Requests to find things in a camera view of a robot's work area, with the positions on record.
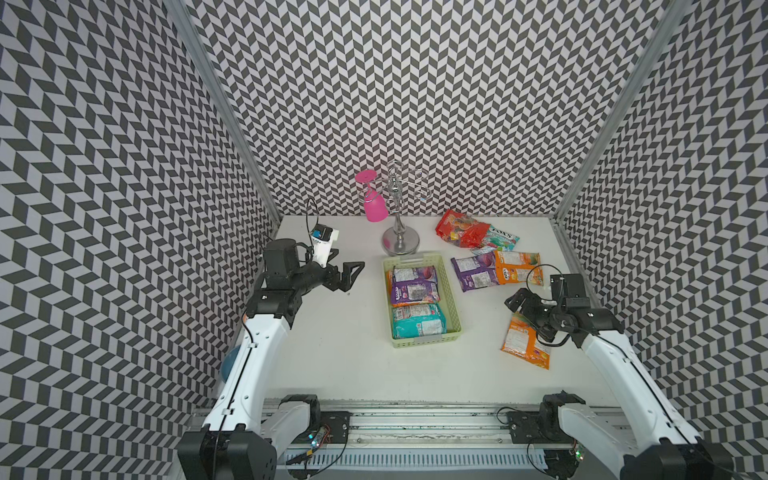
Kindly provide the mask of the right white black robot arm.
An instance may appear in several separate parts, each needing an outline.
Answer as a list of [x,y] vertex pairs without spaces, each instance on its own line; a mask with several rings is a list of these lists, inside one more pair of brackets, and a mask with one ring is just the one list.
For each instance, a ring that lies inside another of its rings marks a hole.
[[533,330],[542,345],[558,347],[555,337],[572,342],[593,364],[618,401],[629,427],[620,430],[601,418],[584,399],[561,391],[543,397],[539,412],[507,412],[507,427],[517,445],[569,444],[566,454],[549,450],[542,472],[568,479],[585,447],[618,479],[733,479],[732,455],[703,439],[651,378],[608,309],[591,304],[579,274],[557,274],[552,297],[542,299],[521,288],[506,307]]

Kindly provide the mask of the teal candy bag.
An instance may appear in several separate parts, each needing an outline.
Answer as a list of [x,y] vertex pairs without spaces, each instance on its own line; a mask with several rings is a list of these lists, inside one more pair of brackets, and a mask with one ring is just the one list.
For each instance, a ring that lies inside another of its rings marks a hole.
[[446,332],[446,318],[438,304],[402,306],[392,310],[394,339],[442,335]]

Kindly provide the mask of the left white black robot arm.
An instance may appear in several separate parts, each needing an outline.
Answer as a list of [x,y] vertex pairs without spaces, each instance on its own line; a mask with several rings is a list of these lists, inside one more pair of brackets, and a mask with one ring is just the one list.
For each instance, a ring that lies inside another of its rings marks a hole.
[[202,426],[184,433],[177,445],[187,479],[272,479],[279,457],[319,420],[319,402],[313,395],[289,398],[264,420],[269,376],[304,296],[319,286],[349,291],[365,264],[300,262],[301,246],[284,238],[269,242],[263,251],[244,312],[243,340],[223,390]]

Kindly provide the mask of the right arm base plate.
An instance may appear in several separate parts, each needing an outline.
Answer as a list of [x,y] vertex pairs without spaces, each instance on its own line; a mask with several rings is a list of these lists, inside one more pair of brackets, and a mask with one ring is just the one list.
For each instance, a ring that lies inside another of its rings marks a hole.
[[503,419],[506,421],[512,443],[525,446],[527,444],[554,444],[559,446],[575,445],[577,440],[567,435],[561,428],[556,415],[526,411],[506,411]]

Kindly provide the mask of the orange yellow Fox's candy bag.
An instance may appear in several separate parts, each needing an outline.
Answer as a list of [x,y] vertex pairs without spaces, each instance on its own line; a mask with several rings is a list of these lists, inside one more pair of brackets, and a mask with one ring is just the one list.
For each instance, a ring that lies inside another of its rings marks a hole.
[[396,299],[395,280],[394,280],[394,274],[392,269],[386,271],[386,281],[387,281],[387,296],[388,296],[389,303],[392,307],[395,307],[397,305],[397,299]]

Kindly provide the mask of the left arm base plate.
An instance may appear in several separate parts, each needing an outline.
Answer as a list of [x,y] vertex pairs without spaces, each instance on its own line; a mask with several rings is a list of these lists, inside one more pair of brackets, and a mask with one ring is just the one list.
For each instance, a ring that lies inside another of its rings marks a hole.
[[319,420],[313,421],[304,432],[292,440],[290,445],[309,445],[321,434],[325,436],[324,445],[342,445],[348,440],[351,418],[351,411],[323,411]]

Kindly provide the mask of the light green plastic basket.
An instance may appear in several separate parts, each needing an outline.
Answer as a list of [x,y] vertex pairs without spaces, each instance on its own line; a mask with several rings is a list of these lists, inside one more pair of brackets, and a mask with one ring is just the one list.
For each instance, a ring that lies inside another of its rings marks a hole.
[[426,252],[389,257],[382,267],[394,347],[459,338],[462,324],[442,255]]

